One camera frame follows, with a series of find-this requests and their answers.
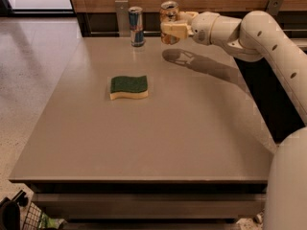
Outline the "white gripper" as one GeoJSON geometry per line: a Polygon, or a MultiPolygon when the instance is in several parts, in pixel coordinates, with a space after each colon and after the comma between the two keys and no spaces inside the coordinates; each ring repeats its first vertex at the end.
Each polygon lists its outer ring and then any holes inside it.
{"type": "Polygon", "coordinates": [[[179,21],[162,22],[161,32],[179,39],[192,36],[193,40],[202,45],[211,45],[211,34],[216,20],[220,17],[215,12],[180,11],[177,15],[179,21]]]}

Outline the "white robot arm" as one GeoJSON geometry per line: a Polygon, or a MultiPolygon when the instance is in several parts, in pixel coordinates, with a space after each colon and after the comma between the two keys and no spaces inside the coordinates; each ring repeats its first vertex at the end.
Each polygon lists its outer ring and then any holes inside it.
{"type": "MultiPolygon", "coordinates": [[[[265,59],[295,106],[307,117],[307,56],[264,11],[244,18],[215,12],[178,14],[160,24],[161,32],[180,39],[191,36],[203,45],[216,45],[246,62],[265,59]]],[[[263,230],[306,230],[307,127],[288,135],[275,153],[268,181],[263,230]]]]}

